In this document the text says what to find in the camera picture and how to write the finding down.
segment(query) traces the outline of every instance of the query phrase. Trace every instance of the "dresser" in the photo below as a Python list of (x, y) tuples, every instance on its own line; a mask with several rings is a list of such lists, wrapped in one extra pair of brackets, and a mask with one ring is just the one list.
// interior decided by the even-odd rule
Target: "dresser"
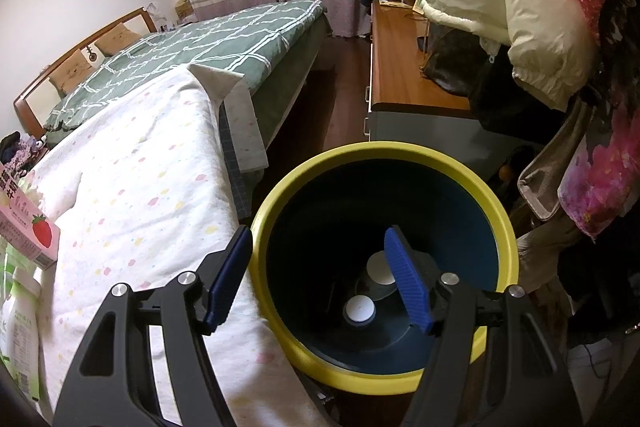
[(412, 10), (373, 3), (364, 134), (370, 140), (441, 151), (486, 180), (516, 147), (528, 142), (485, 131), (465, 97), (453, 96), (422, 77), (424, 54), (417, 38), (425, 32), (426, 21)]

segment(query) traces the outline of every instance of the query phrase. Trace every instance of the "wooden floor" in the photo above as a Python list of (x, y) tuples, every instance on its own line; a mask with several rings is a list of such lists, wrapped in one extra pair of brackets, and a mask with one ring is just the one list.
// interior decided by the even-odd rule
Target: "wooden floor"
[[(370, 43), (329, 38), (287, 120), (267, 150), (269, 168), (254, 191), (254, 214), (291, 169), (319, 153), (366, 140), (363, 134), (369, 86)], [(344, 427), (396, 427), (410, 395), (361, 396), (335, 390)]]

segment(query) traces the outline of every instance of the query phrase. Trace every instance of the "barcode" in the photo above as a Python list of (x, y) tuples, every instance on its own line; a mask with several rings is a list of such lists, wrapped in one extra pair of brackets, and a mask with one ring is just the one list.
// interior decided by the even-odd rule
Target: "barcode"
[(43, 270), (46, 270), (49, 266), (51, 266), (53, 264), (53, 261), (49, 259), (49, 257), (47, 257), (46, 255), (44, 255), (43, 253), (39, 254), (39, 256), (37, 256), (33, 262), (40, 268), (42, 268)]
[(24, 394), (30, 394), (29, 379), (24, 373), (18, 373), (18, 387), (20, 387), (20, 391), (22, 391)]

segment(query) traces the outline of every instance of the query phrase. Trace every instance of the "strawberry picture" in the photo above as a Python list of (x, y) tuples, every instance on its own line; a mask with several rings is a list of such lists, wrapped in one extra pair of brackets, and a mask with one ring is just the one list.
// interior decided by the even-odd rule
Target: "strawberry picture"
[(51, 234), (51, 227), (49, 226), (49, 223), (47, 223), (47, 218), (43, 215), (33, 216), (32, 225), (33, 235), (36, 236), (36, 239), (41, 245), (43, 245), (43, 247), (49, 248), (53, 237)]

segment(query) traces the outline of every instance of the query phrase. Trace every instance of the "brown pillow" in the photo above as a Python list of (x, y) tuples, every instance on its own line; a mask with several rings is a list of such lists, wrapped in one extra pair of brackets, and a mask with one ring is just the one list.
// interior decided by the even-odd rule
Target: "brown pillow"
[(120, 23), (95, 41), (95, 45), (105, 57), (113, 57), (117, 52), (132, 45), (141, 37), (142, 35), (132, 32)]
[(59, 92), (69, 94), (94, 71), (95, 68), (86, 61), (82, 52), (76, 50), (49, 75), (49, 81)]

